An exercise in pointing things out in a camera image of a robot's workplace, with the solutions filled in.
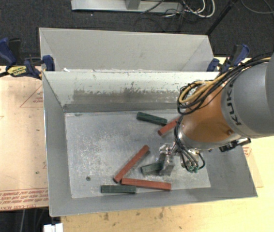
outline gray floor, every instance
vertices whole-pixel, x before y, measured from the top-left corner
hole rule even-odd
[[[148,31],[183,34],[205,34],[229,0],[215,0],[213,17],[194,22],[164,19],[161,16],[118,12],[72,12],[71,0],[0,0],[0,39],[22,40],[21,55],[39,56],[39,27],[79,28],[118,31]],[[266,0],[274,9],[274,0]],[[268,11],[262,0],[244,0],[252,9]],[[246,44],[250,57],[271,52],[274,48],[274,18],[271,14],[248,11],[238,1],[210,36],[216,56],[226,56],[234,44]],[[0,65],[6,62],[0,58]],[[46,211],[30,210],[25,214],[25,230],[34,231],[34,224],[50,221]],[[0,213],[0,231],[18,231],[21,212]]]

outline cardboard sheet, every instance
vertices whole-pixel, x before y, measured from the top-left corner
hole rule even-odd
[[[42,81],[0,78],[0,211],[48,206],[44,133]]]

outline block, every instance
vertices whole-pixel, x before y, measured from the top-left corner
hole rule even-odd
[[[144,145],[138,153],[119,171],[119,173],[113,178],[115,182],[119,182],[124,175],[149,151],[149,146]]]
[[[136,186],[102,185],[101,193],[136,193]]]
[[[179,118],[176,118],[173,121],[169,122],[167,125],[163,126],[161,129],[159,129],[157,131],[157,133],[160,136],[163,136],[165,133],[167,133],[168,131],[170,131],[171,129],[173,129],[176,126],[178,119]]]
[[[147,121],[156,125],[165,126],[167,124],[167,119],[158,116],[138,112],[137,119],[142,121]]]
[[[159,174],[159,172],[163,168],[163,164],[164,162],[156,162],[142,166],[140,169],[143,174]]]
[[[157,190],[165,190],[165,191],[171,190],[171,184],[167,182],[123,178],[121,181],[121,184],[136,186],[139,188],[157,189]]]

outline yellow cable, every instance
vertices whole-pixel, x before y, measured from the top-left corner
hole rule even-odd
[[[206,85],[204,85],[202,88],[200,88],[199,90],[197,90],[193,95],[191,95],[190,97],[186,98],[185,100],[183,100],[184,96],[188,93],[188,91],[190,91],[192,88],[191,87],[187,87],[182,94],[179,97],[179,103],[186,103],[188,101],[193,100],[193,98],[195,98],[196,96],[198,96],[200,93],[204,92],[206,89],[208,89],[211,85],[215,84],[216,82],[220,81],[225,75],[227,74],[227,72],[225,72],[224,74],[218,76],[216,79],[212,80],[212,81],[198,81],[195,82],[196,84],[204,84],[206,83]]]

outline red wooden block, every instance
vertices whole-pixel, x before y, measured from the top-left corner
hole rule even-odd
[[[167,182],[123,178],[121,181],[121,184],[136,186],[140,188],[158,189],[158,190],[165,190],[165,191],[171,190],[171,184]]]
[[[173,129],[176,126],[178,119],[179,118],[176,118],[173,121],[169,122],[167,125],[163,126],[161,129],[159,129],[157,131],[157,133],[160,136],[163,136],[166,132],[170,131],[171,129]]]
[[[149,146],[144,145],[139,152],[122,168],[119,173],[113,178],[115,182],[119,182],[124,175],[149,151]]]

